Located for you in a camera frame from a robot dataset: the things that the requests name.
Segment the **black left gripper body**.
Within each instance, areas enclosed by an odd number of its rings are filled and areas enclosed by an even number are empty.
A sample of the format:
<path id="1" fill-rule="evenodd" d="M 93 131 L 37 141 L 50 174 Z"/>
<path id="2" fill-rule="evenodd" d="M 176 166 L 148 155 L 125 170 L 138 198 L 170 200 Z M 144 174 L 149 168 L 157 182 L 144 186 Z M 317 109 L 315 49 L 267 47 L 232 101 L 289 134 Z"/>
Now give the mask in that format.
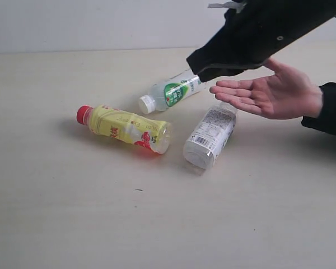
<path id="1" fill-rule="evenodd" d="M 336 1 L 245 1 L 225 13 L 228 41 L 244 62 L 261 63 L 336 16 Z"/>

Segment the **person's open bare hand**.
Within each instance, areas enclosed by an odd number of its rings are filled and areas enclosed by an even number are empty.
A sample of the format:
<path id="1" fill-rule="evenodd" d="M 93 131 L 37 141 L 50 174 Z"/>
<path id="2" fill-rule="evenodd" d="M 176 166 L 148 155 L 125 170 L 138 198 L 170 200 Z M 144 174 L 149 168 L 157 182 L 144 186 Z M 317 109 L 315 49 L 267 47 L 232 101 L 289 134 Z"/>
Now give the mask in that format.
<path id="1" fill-rule="evenodd" d="M 209 92 L 219 101 L 267 119 L 320 115 L 323 93 L 305 73 L 271 58 L 264 67 L 274 74 L 253 80 L 220 80 Z"/>

